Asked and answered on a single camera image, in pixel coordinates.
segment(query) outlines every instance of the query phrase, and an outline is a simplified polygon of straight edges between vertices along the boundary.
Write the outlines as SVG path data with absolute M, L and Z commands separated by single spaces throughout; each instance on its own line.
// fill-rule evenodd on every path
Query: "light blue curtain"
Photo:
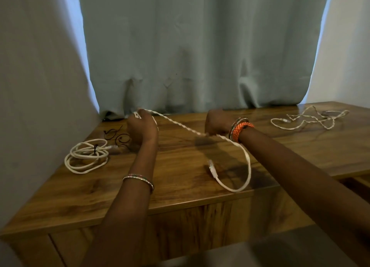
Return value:
M 326 0 L 80 0 L 101 116 L 297 104 Z

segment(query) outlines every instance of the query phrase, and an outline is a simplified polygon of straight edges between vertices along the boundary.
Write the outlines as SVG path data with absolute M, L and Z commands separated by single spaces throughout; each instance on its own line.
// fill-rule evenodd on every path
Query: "white wall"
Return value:
M 331 0 L 307 102 L 370 107 L 370 0 Z
M 65 0 L 0 0 L 0 227 L 99 122 L 71 18 Z M 0 266 L 20 266 L 4 243 Z

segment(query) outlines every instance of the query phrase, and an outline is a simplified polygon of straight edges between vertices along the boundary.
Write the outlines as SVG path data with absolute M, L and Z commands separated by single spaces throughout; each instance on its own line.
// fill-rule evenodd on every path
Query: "orange bracelet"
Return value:
M 238 124 L 233 132 L 232 132 L 232 140 L 234 142 L 239 142 L 239 135 L 240 135 L 240 132 L 245 129 L 246 127 L 252 127 L 254 128 L 254 125 L 252 123 L 249 123 L 249 122 L 242 122 L 240 124 Z

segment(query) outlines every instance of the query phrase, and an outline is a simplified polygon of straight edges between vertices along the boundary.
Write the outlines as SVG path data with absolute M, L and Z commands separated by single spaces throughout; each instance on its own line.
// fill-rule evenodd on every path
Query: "twisted white cable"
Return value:
M 316 111 L 316 113 L 322 118 L 322 119 L 319 119 L 319 118 L 317 118 L 317 117 L 315 117 L 315 116 L 311 116 L 311 115 L 304 115 L 304 113 L 308 110 L 308 109 L 310 109 L 310 108 L 313 108 L 315 111 Z M 295 130 L 295 129 L 298 129 L 298 128 L 300 128 L 303 124 L 309 124 L 309 123 L 320 123 L 325 129 L 327 129 L 327 130 L 330 130 L 330 129 L 332 129 L 332 128 L 334 128 L 334 125 L 335 125 L 335 120 L 336 119 L 338 119 L 338 118 L 340 118 L 340 117 L 343 117 L 343 116 L 345 116 L 345 115 L 347 115 L 348 113 L 349 113 L 349 110 L 344 110 L 344 111 L 342 111 L 342 112 L 340 112 L 340 111 L 335 111 L 335 110 L 328 110 L 328 111 L 325 111 L 325 112 L 323 112 L 323 113 L 333 113 L 333 112 L 336 112 L 336 113 L 339 113 L 339 115 L 337 115 L 337 116 L 330 116 L 330 115 L 326 115 L 326 116 L 323 116 L 322 114 L 320 114 L 317 110 L 316 110 L 316 107 L 315 106 L 313 106 L 313 105 L 311 105 L 311 106 L 309 106 L 309 107 L 307 107 L 301 114 L 299 114 L 299 115 L 289 115 L 289 114 L 287 114 L 287 116 L 288 116 L 288 118 L 290 119 L 290 120 L 288 120 L 288 119 L 284 119 L 284 118 L 273 118 L 273 119 L 271 119 L 271 124 L 272 125 L 274 125 L 275 127 L 278 127 L 278 128 L 280 128 L 280 129 L 283 129 L 283 130 Z M 302 122 L 301 122 L 301 124 L 299 124 L 298 126 L 296 126 L 296 127 L 294 127 L 294 128 L 284 128 L 284 127 L 281 127 L 281 126 L 279 126 L 279 125 L 277 125 L 277 124 L 275 124 L 274 123 L 274 120 L 278 120 L 278 121 L 281 121 L 281 122 L 285 122 L 285 123 L 291 123 L 291 122 L 293 122 L 293 121 L 295 121 L 295 120 L 297 120 L 299 117 L 307 117 L 307 118 L 312 118 L 312 119 L 315 119 L 315 121 L 306 121 L 306 120 L 303 120 Z M 328 121 L 328 120 L 332 120 L 332 124 L 331 124 L 331 126 L 330 127 L 327 127 L 327 126 L 325 126 L 322 122 L 325 122 L 325 121 Z
M 185 128 L 185 129 L 187 129 L 188 131 L 191 131 L 191 132 L 193 132 L 194 134 L 197 134 L 198 136 L 207 136 L 207 134 L 199 133 L 199 132 L 197 132 L 196 130 L 193 130 L 193 129 L 191 129 L 191 128 L 189 128 L 189 127 L 187 127 L 187 126 L 185 126 L 185 125 L 183 125 L 183 124 L 181 124 L 181 123 L 179 123 L 179 122 L 173 121 L 172 119 L 168 118 L 167 116 L 165 116 L 165 115 L 163 115 L 163 114 L 160 114 L 160 113 L 158 113 L 158 112 L 156 112 L 156 111 L 148 110 L 148 109 L 145 109 L 145 110 L 146 110 L 146 111 L 148 111 L 148 112 L 151 112 L 151 113 L 157 114 L 157 115 L 159 115 L 159 116 L 162 116 L 163 118 L 166 118 L 166 119 L 167 119 L 167 120 L 169 120 L 170 122 L 172 122 L 172 123 L 174 123 L 174 124 L 176 124 L 176 125 L 179 125 L 179 126 L 181 126 L 181 127 Z M 218 174 L 217 174 L 217 172 L 216 172 L 215 166 L 213 165 L 212 160 L 209 160 L 209 161 L 208 161 L 208 163 L 209 163 L 209 169 L 210 169 L 210 171 L 211 171 L 211 173 L 212 173 L 212 176 L 216 179 L 216 181 L 217 181 L 217 182 L 218 182 L 218 183 L 219 183 L 223 188 L 225 188 L 226 190 L 229 190 L 230 192 L 240 192 L 240 191 L 243 191 L 243 190 L 248 186 L 248 184 L 249 184 L 249 182 L 250 182 L 250 180 L 251 180 L 251 159 L 249 158 L 248 152 L 244 149 L 244 147 L 243 147 L 241 144 L 236 143 L 236 142 L 233 142 L 232 140 L 230 140 L 230 139 L 228 139 L 228 138 L 226 138 L 226 137 L 224 137 L 224 136 L 220 136 L 219 134 L 217 134 L 216 136 L 218 136 L 219 138 L 221 138 L 221 139 L 223 139 L 223 140 L 226 140 L 226 141 L 228 141 L 228 142 L 232 143 L 233 145 L 235 145 L 235 146 L 237 146 L 237 147 L 239 147 L 239 148 L 241 148 L 241 149 L 243 150 L 244 155 L 245 155 L 245 159 L 247 160 L 247 163 L 248 163 L 248 176 L 247 176 L 247 180 L 245 181 L 244 185 L 243 185 L 242 187 L 240 187 L 239 189 L 232 189 L 232 188 L 229 188 L 229 187 L 227 187 L 226 185 L 224 185 L 224 184 L 220 181 L 220 179 L 218 178 Z
M 95 147 L 95 145 L 92 145 L 90 143 L 90 142 L 95 142 L 95 141 L 104 141 L 104 144 L 102 146 Z M 95 169 L 97 169 L 101 166 L 104 166 L 108 162 L 108 155 L 109 155 L 108 149 L 117 147 L 116 145 L 106 146 L 107 143 L 108 142 L 105 139 L 91 139 L 91 140 L 87 140 L 85 142 L 77 143 L 74 147 L 72 147 L 69 154 L 64 158 L 65 166 L 71 172 L 79 174 L 79 175 L 83 175 L 83 174 L 88 173 L 92 170 L 95 170 Z M 80 145 L 83 145 L 83 144 L 87 145 L 87 147 L 78 149 L 80 147 Z M 94 160 L 94 161 L 91 162 L 88 165 L 85 165 L 85 166 L 74 167 L 74 166 L 71 166 L 71 164 L 70 164 L 73 157 L 78 158 L 78 159 L 84 159 L 84 160 L 85 159 L 90 159 L 90 160 Z M 81 170 L 84 170 L 84 169 L 92 166 L 93 164 L 97 163 L 99 161 L 99 159 L 101 159 L 101 158 L 105 158 L 104 162 L 102 162 L 101 164 L 99 164 L 95 167 L 92 167 L 91 169 L 81 171 Z

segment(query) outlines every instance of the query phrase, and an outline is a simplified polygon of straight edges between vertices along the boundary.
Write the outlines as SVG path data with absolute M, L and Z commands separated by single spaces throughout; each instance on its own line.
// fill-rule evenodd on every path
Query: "hand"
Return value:
M 141 119 L 133 114 L 127 119 L 127 132 L 132 141 L 139 145 L 151 141 L 158 143 L 158 127 L 154 118 L 143 109 L 139 109 L 138 113 Z
M 229 133 L 234 121 L 234 117 L 222 109 L 211 109 L 206 118 L 205 133 L 210 136 L 216 134 L 225 136 Z

